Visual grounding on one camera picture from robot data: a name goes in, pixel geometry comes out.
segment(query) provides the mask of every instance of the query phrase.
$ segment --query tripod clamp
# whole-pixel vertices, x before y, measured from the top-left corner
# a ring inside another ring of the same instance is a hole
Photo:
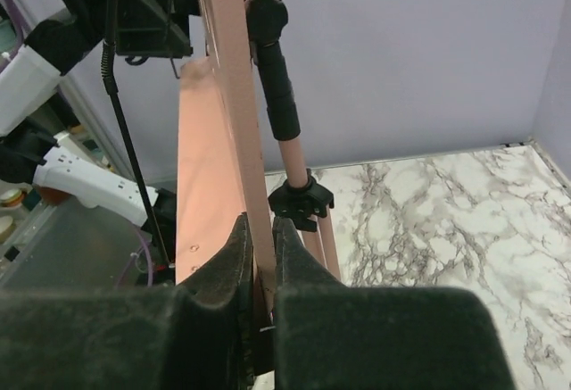
[[[317,232],[318,223],[310,219],[315,215],[327,216],[327,207],[333,209],[333,193],[321,186],[307,169],[308,183],[305,187],[291,187],[286,180],[284,184],[268,197],[269,208],[280,218],[291,219],[300,231]]]

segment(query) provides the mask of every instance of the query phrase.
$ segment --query black tube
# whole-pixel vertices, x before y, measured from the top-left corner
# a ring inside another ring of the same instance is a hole
[[[294,91],[287,74],[286,59],[279,42],[256,49],[256,65],[268,106],[269,125],[279,142],[292,140],[301,134],[295,107]]]
[[[141,168],[139,166],[137,154],[135,153],[135,147],[133,146],[133,141],[131,140],[131,135],[128,131],[127,121],[125,120],[125,114],[123,113],[119,99],[117,82],[115,81],[115,75],[113,74],[113,63],[115,59],[115,33],[117,30],[117,5],[118,0],[107,0],[103,55],[101,59],[101,73],[103,76],[105,90],[111,99],[113,110],[115,111],[115,117],[117,118],[117,123],[119,124],[120,133],[123,137],[125,148],[127,149],[127,156],[133,169],[135,181],[137,183],[139,193],[141,194],[143,205],[145,206],[145,211],[153,239],[155,243],[158,244],[159,252],[161,253],[161,258],[164,261],[165,265],[169,265],[170,259],[167,255],[167,251],[162,240],[161,230],[154,214],[153,206],[151,205],[151,200],[149,199],[149,194],[146,192],[145,180],[143,179],[143,173],[141,172]]]

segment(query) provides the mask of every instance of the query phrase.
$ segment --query marble surface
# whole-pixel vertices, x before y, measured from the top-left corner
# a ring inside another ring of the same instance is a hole
[[[531,146],[315,174],[346,284],[469,289],[520,390],[571,389],[571,200]]]

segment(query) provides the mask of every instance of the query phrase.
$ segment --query white wall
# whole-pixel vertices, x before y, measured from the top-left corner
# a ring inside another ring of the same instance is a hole
[[[283,49],[312,165],[526,139],[564,0],[285,0]],[[25,0],[40,20],[59,0]],[[191,26],[197,48],[201,26]],[[121,144],[100,50],[71,74]],[[177,81],[168,62],[117,64],[148,178],[176,174]],[[280,166],[261,105],[267,167]]]
[[[567,0],[553,48],[534,137],[571,178],[571,0]]]

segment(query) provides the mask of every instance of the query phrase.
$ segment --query black clamp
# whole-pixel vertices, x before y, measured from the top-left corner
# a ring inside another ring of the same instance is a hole
[[[300,231],[317,232],[318,224],[310,219],[315,215],[327,216],[327,207],[334,208],[333,193],[321,186],[307,169],[308,183],[305,187],[291,187],[284,184],[268,197],[269,208],[280,218],[291,219]]]

